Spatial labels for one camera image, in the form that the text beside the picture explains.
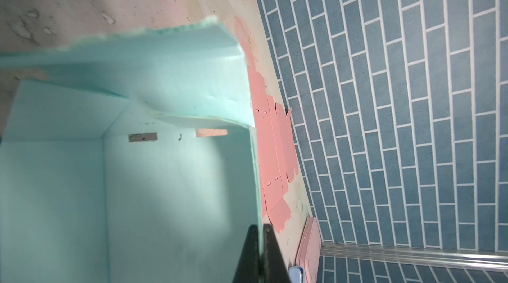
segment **table surface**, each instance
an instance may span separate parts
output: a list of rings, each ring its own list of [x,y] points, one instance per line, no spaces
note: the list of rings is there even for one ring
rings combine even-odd
[[[282,103],[257,0],[0,0],[0,52],[64,45],[96,33],[179,26],[208,15],[217,15],[232,34],[247,37],[267,93]],[[19,80],[26,77],[45,75],[38,69],[0,73],[0,136]],[[284,198],[292,213],[277,240],[285,263],[292,266],[310,215],[301,172]],[[267,216],[263,220],[269,223]]]

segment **pink case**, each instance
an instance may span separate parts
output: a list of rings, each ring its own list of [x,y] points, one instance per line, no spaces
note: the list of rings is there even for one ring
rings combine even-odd
[[[308,217],[303,227],[302,239],[295,259],[295,265],[299,265],[305,270],[305,283],[316,283],[320,252],[321,235],[319,234],[318,220]]]

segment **blue brick wall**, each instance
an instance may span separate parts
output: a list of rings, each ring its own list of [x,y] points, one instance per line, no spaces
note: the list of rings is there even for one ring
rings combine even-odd
[[[320,257],[317,281],[320,283],[506,283],[508,274]]]
[[[508,251],[508,0],[258,4],[323,241]]]

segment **metal strip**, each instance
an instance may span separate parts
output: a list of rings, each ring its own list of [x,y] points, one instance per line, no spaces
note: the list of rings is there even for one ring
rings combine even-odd
[[[439,267],[508,271],[508,254],[494,252],[322,242],[321,255]]]

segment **blue tile wall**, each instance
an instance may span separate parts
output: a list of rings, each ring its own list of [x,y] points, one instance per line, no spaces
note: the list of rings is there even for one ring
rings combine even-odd
[[[508,252],[508,0],[257,3],[324,241]],[[498,280],[351,266],[320,277]]]

